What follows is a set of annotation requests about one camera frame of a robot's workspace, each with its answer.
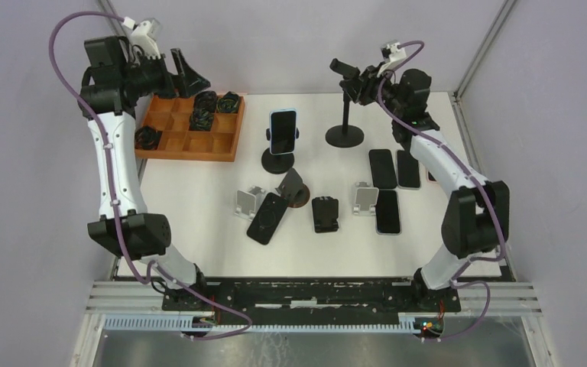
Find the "silver edge smartphone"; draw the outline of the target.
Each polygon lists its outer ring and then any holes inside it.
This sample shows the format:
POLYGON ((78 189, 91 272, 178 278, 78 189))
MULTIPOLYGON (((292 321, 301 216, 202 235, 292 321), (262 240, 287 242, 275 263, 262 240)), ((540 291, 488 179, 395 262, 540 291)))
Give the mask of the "silver edge smartphone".
POLYGON ((380 190, 375 206, 375 228, 380 235, 400 235, 401 215, 395 190, 380 190))

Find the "pink case smartphone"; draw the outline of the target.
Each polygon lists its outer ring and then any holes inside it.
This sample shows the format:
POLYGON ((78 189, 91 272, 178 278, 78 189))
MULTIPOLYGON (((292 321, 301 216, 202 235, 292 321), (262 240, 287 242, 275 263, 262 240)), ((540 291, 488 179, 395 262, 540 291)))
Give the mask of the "pink case smartphone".
POLYGON ((429 171, 427 172, 427 180, 433 183, 437 182, 436 178, 429 171))

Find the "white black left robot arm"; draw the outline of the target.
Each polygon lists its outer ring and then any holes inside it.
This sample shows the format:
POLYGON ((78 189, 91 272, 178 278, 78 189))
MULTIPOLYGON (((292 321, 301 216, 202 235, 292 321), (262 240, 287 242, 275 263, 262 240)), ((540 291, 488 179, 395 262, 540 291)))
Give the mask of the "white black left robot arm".
POLYGON ((135 157, 135 106, 144 96, 191 97, 210 82, 186 62, 181 49, 171 49, 176 73, 168 71, 164 54, 151 55, 138 46, 137 60, 127 58, 125 37, 101 37, 84 44, 89 67, 81 81, 78 103, 96 148, 100 178, 99 218, 87 225, 89 237, 129 266, 139 261, 146 275, 133 270, 142 284, 151 272, 163 279, 165 295, 180 296, 191 311, 209 303, 203 272, 172 243, 170 223, 149 213, 142 196, 135 157))

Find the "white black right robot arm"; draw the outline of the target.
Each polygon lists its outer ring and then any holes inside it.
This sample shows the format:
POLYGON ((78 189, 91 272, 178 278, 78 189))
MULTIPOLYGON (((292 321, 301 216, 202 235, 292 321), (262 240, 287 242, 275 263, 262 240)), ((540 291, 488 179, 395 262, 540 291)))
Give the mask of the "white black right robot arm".
POLYGON ((509 237, 510 190, 490 181, 462 161, 447 144, 427 111, 432 79, 418 69, 405 70, 397 82, 383 64, 364 70, 346 67, 340 86, 350 100, 376 102, 392 118, 394 139, 436 179, 448 197, 441 224, 442 245, 418 268, 411 282, 411 303, 430 312, 444 289, 458 287, 458 277, 474 262, 500 262, 509 237))

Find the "black round tall stand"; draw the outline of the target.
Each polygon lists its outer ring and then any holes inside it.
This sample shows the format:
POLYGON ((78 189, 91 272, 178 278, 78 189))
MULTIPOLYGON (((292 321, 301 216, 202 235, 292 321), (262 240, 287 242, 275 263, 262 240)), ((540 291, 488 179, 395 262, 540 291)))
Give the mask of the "black round tall stand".
MULTIPOLYGON (((343 78, 343 82, 355 80, 360 71, 357 67, 343 63, 342 61, 334 58, 329 65, 331 71, 339 74, 343 78)), ((342 88, 342 124, 331 127, 325 135, 326 142, 329 145, 337 148, 353 148, 360 145, 364 141, 364 132, 357 126, 349 124, 349 110, 352 99, 349 95, 348 90, 339 84, 342 88)))

